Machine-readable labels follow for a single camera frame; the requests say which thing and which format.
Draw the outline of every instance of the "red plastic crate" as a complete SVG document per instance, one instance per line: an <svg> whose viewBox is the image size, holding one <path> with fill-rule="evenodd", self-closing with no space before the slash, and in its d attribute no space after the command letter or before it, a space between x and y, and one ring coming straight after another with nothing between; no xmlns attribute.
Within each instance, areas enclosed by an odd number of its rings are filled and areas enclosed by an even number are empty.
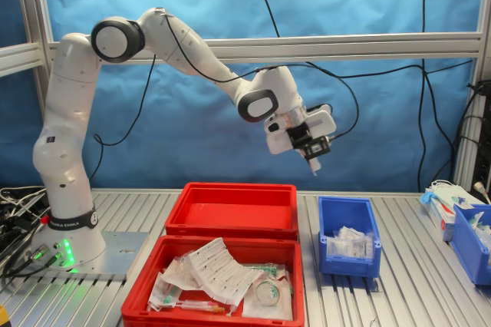
<svg viewBox="0 0 491 327"><path fill-rule="evenodd" d="M296 189L261 183L188 183L167 218L166 233L297 240Z"/></svg>
<svg viewBox="0 0 491 327"><path fill-rule="evenodd" d="M303 327L304 298L302 283L302 255L300 244L289 240L272 239L223 239L230 254L239 263L285 264L290 272L294 290L292 296L293 321L275 319L243 318L243 301L231 315L212 315L208 312L164 309L160 312L147 311L147 301L158 272L167 267L175 256L182 256L212 241L213 238L198 236L163 236L157 240L137 281L121 308L126 327ZM183 291L181 300L209 300L204 291Z"/></svg>

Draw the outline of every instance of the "syringe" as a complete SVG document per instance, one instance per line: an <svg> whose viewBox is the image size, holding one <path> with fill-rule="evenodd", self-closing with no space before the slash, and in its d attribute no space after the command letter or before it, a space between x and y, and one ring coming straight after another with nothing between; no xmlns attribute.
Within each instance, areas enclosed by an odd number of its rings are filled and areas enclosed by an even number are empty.
<svg viewBox="0 0 491 327"><path fill-rule="evenodd" d="M177 302L176 306L187 310L200 310L203 312L222 313L225 312L225 308L218 305L217 302L202 302L199 300L184 300L183 302Z"/></svg>

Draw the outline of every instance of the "black joint cap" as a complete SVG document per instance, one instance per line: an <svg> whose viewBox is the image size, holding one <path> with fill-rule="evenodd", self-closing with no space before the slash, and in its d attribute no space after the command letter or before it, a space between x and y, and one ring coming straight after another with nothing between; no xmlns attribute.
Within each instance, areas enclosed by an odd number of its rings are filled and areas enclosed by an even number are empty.
<svg viewBox="0 0 491 327"><path fill-rule="evenodd" d="M114 27L123 32L127 40L126 51L118 57L108 57L97 47L96 38L99 31L107 27ZM91 44L97 56L103 60L110 62L112 64L120 64L122 62L128 61L136 53L145 48L145 37L140 26L135 21L130 21L126 19L104 19L99 21L92 29L91 32Z"/></svg>
<svg viewBox="0 0 491 327"><path fill-rule="evenodd" d="M261 99L271 100L272 107L261 116L251 116L249 114L249 105L252 102L259 101ZM267 118L269 115L273 114L277 109L278 99L276 99L275 94L269 89L266 89L264 91L251 91L250 93L240 98L240 101L237 104L237 111L239 111L240 117L248 122L260 122Z"/></svg>

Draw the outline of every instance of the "white box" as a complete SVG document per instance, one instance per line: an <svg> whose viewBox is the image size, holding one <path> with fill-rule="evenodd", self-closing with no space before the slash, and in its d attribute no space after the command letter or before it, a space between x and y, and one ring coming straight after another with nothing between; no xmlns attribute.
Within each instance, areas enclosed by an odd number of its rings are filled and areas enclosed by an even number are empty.
<svg viewBox="0 0 491 327"><path fill-rule="evenodd" d="M428 210L433 225L440 231L443 241L451 241L453 226L455 225L455 213L449 209L438 198L431 198L429 203L422 203Z"/></svg>

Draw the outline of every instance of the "brand logo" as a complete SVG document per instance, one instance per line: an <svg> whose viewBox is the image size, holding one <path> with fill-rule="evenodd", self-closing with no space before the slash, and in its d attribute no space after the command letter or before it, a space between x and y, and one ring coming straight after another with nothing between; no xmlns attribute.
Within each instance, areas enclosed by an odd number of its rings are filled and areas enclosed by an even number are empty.
<svg viewBox="0 0 491 327"><path fill-rule="evenodd" d="M452 200L456 204L464 204L466 202L466 198L462 197L452 197Z"/></svg>
<svg viewBox="0 0 491 327"><path fill-rule="evenodd" d="M80 225L79 222L71 222L71 223L58 223L51 221L51 225L55 227L73 227Z"/></svg>
<svg viewBox="0 0 491 327"><path fill-rule="evenodd" d="M94 212L91 216L91 223L95 226L97 225L97 214Z"/></svg>

